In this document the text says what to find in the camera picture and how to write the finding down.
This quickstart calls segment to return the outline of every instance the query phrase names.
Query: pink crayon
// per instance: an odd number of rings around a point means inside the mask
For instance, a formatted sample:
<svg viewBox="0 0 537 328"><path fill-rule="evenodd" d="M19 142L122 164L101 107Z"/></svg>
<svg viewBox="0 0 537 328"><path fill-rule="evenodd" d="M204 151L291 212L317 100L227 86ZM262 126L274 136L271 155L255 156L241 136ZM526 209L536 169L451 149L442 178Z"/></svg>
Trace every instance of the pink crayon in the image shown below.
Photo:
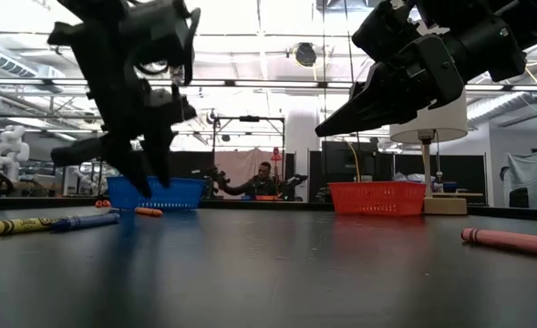
<svg viewBox="0 0 537 328"><path fill-rule="evenodd" d="M460 237L469 242L516 251L537 254L537 236L504 231L487 231L467 228Z"/></svg>

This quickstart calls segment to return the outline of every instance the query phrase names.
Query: black table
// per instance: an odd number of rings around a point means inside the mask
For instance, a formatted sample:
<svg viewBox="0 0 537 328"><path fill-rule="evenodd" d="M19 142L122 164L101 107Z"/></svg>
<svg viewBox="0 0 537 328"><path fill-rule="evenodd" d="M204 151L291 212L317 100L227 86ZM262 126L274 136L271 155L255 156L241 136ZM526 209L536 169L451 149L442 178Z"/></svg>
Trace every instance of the black table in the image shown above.
<svg viewBox="0 0 537 328"><path fill-rule="evenodd" d="M0 328L537 327L537 257L463 245L466 227L537 234L483 217L197 210L0 237Z"/></svg>

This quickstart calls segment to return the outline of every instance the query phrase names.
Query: man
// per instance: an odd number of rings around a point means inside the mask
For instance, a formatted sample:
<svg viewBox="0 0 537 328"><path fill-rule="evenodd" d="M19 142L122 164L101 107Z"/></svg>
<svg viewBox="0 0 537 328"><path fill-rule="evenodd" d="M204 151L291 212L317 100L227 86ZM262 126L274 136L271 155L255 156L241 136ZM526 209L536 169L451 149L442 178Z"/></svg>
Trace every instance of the man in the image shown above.
<svg viewBox="0 0 537 328"><path fill-rule="evenodd" d="M258 169L258 175L253 176L242 186L230 187L226 183L219 183L219 188L232 196L241 194L247 196L278 196L283 191L282 185L276 182L274 177L270 177L270 168L270 163L262 162Z"/></svg>

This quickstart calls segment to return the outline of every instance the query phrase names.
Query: blue basket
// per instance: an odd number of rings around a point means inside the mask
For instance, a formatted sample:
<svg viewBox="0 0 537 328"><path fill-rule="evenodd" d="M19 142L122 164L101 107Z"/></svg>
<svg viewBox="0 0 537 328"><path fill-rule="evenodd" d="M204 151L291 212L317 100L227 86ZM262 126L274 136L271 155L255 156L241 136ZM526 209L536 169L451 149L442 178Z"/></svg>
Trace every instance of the blue basket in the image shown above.
<svg viewBox="0 0 537 328"><path fill-rule="evenodd" d="M199 207L204 180L170 180L170 188L164 189L156 177L148 177L152 197L145 198L124 177L108 178L108 195L112 207L134 210L146 207L159 210L191 210Z"/></svg>

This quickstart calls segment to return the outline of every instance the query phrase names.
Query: white lamp shade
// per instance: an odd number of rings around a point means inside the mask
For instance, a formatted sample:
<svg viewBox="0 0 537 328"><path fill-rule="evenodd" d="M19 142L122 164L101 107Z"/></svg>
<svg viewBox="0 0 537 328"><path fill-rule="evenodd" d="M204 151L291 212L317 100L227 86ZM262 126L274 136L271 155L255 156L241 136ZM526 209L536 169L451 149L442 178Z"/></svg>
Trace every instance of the white lamp shade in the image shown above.
<svg viewBox="0 0 537 328"><path fill-rule="evenodd" d="M418 117L404 124L394 124L389 127L389 137L392 141L421 144L418 139L420 130L436 130L433 142L451 141L467 136L467 94L462 90L460 97L441 108L418 111Z"/></svg>

